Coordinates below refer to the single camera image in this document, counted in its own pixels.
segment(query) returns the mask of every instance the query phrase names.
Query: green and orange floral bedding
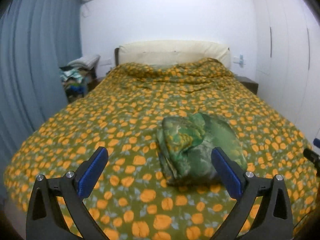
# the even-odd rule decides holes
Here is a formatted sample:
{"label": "green and orange floral bedding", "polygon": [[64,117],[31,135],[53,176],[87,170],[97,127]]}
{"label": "green and orange floral bedding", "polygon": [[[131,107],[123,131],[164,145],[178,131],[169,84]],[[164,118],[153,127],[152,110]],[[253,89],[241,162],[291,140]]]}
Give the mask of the green and orange floral bedding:
{"label": "green and orange floral bedding", "polygon": [[[308,141],[210,58],[169,69],[116,67],[87,97],[55,114],[23,143],[4,174],[9,195],[26,212],[38,174],[62,176],[105,146],[108,165],[84,202],[111,240],[209,239],[235,201],[220,184],[169,187],[156,151],[156,129],[164,117],[197,112],[230,124],[248,170],[284,176],[295,224],[314,208],[316,172],[302,154]],[[250,228],[259,201],[242,232]],[[70,230],[79,234],[62,198],[59,203]]]}

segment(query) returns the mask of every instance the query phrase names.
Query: blue gripper pad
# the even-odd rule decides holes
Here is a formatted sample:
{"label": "blue gripper pad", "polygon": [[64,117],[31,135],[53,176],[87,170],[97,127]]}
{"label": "blue gripper pad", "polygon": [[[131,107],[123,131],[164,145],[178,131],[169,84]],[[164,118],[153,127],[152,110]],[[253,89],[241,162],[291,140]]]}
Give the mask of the blue gripper pad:
{"label": "blue gripper pad", "polygon": [[314,140],[313,140],[313,145],[316,146],[316,147],[318,147],[318,148],[320,149],[320,140],[317,139],[317,138],[314,139]]}
{"label": "blue gripper pad", "polygon": [[211,163],[216,169],[223,185],[231,198],[239,200],[245,186],[243,170],[224,153],[220,147],[215,147],[211,152]]}
{"label": "blue gripper pad", "polygon": [[108,163],[108,151],[98,147],[89,160],[83,162],[76,170],[77,194],[80,199],[88,198],[101,173]]}

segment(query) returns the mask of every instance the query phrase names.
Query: headboard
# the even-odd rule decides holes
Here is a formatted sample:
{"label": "headboard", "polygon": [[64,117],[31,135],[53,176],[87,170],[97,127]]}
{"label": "headboard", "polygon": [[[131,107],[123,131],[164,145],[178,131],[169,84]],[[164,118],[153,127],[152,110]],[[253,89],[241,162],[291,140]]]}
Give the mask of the headboard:
{"label": "headboard", "polygon": [[209,41],[143,41],[115,49],[116,65],[137,62],[147,65],[175,65],[211,57],[231,66],[228,46]]}

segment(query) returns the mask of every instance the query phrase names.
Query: blue textured pad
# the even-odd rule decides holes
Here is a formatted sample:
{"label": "blue textured pad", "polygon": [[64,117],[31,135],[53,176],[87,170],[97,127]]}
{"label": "blue textured pad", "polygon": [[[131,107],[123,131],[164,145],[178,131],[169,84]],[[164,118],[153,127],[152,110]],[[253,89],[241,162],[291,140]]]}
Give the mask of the blue textured pad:
{"label": "blue textured pad", "polygon": [[239,200],[243,193],[240,179],[233,172],[217,148],[214,148],[211,152],[211,163],[216,169],[230,197]]}
{"label": "blue textured pad", "polygon": [[108,152],[102,148],[92,164],[86,170],[78,183],[78,196],[80,199],[88,198],[96,185],[101,173],[108,162]]}
{"label": "blue textured pad", "polygon": [[314,146],[316,146],[316,147],[318,147],[319,149],[320,149],[320,140],[319,139],[314,139],[314,141],[313,141],[313,145]]}

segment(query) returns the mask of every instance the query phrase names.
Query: folded green fabric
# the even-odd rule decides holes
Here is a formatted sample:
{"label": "folded green fabric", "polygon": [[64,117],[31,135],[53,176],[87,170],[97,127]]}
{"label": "folded green fabric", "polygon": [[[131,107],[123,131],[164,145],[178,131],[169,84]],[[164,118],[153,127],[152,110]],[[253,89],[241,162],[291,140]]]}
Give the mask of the folded green fabric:
{"label": "folded green fabric", "polygon": [[158,156],[167,184],[209,184],[217,179],[211,151],[221,147],[245,171],[241,144],[231,127],[216,115],[165,117],[157,131]]}

